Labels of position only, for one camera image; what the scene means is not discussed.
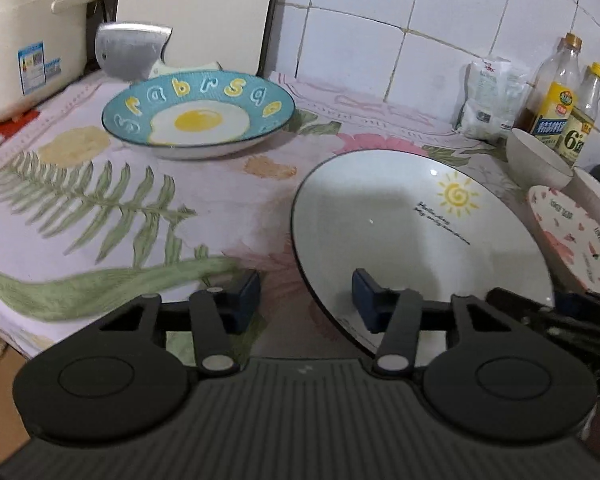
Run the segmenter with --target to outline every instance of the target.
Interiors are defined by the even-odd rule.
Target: fried egg design
[[[229,142],[249,129],[248,113],[218,101],[190,101],[158,112],[151,120],[152,144],[197,146]]]

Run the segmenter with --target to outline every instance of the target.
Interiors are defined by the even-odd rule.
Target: white bowl
[[[595,178],[580,168],[573,168],[573,178],[562,192],[600,224],[600,183]]]
[[[291,234],[302,275],[334,323],[375,352],[351,299],[354,270],[426,300],[484,298],[497,286],[552,305],[544,258],[512,211],[480,183],[423,156],[366,150],[336,156],[301,184]],[[445,351],[445,334],[420,335],[418,365]]]
[[[507,159],[514,180],[527,189],[531,186],[564,188],[573,171],[560,155],[533,135],[514,128],[507,138]]]

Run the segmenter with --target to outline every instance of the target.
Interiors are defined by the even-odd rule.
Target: plastic bottle
[[[598,116],[600,100],[600,63],[587,67],[584,81],[578,89],[578,103],[573,107],[555,151],[573,166]]]
[[[578,99],[576,88],[580,85],[578,54],[581,48],[582,40],[574,34],[564,37],[564,44],[558,52],[558,70],[530,131],[550,148],[558,143]]]
[[[558,61],[560,60],[560,51],[564,45],[564,38],[560,40],[558,49],[555,53],[546,59],[538,70],[534,87],[531,89],[529,97],[526,99],[525,107],[520,112],[514,128],[519,128],[524,132],[530,132],[536,122],[536,117],[540,111],[542,101],[549,91],[549,86],[554,82],[555,73],[558,72]]]

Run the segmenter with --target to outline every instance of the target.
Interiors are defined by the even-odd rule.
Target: white plate
[[[527,196],[536,239],[552,270],[567,287],[600,294],[600,225],[555,189],[533,186]]]
[[[488,189],[429,158],[388,150],[336,156],[301,184],[291,213],[296,258],[331,319],[367,351],[372,334],[351,300],[351,275],[414,288],[425,300],[484,298],[499,286],[552,306],[549,272],[520,220]],[[417,364],[446,349],[443,333],[420,337]]]

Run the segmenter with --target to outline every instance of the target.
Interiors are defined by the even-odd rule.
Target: floral tablecloth
[[[13,153],[0,152],[0,335],[33,356],[139,294],[181,300],[254,267],[262,302],[234,338],[239,356],[358,356],[312,300],[292,254],[291,204],[312,168],[352,150],[418,153],[460,168],[523,214],[502,150],[409,108],[270,78],[295,99],[292,121],[218,160],[161,160],[109,137],[100,114],[125,84],[102,75],[67,89],[27,126],[4,167]],[[178,333],[168,348],[190,355]]]

